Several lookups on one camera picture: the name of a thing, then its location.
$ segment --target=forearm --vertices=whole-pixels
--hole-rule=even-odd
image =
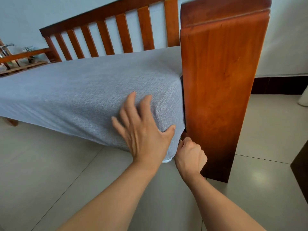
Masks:
[[[127,230],[137,204],[154,174],[152,170],[132,163],[59,230]]]
[[[210,185],[202,175],[191,176],[185,182],[197,201],[208,231],[264,231],[262,226]]]

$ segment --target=dark baseboard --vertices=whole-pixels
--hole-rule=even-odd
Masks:
[[[291,169],[308,203],[308,141],[295,157]]]
[[[308,85],[308,76],[258,77],[251,94],[301,95]]]

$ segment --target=gray fabric cushion cover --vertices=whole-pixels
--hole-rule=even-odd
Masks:
[[[185,128],[181,75],[179,46],[48,64],[0,78],[0,116],[128,151],[111,116],[132,91],[152,94],[159,130],[176,124],[168,161]]]

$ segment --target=hand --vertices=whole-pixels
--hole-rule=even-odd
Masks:
[[[136,92],[130,93],[120,110],[124,126],[116,117],[112,117],[112,125],[127,143],[133,163],[156,172],[167,154],[175,125],[160,132],[150,109],[152,96],[147,95],[140,101],[140,115],[135,106],[135,98]]]
[[[200,174],[207,160],[200,145],[193,142],[190,137],[186,137],[183,141],[180,140],[175,155],[175,165],[184,182]]]

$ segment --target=tiled floor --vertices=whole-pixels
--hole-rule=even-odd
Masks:
[[[308,139],[299,96],[252,95],[228,184],[218,190],[269,230],[307,230],[308,205],[290,163]],[[131,162],[129,153],[38,126],[0,120],[0,225],[55,230]],[[146,189],[129,230],[206,230],[174,161]]]

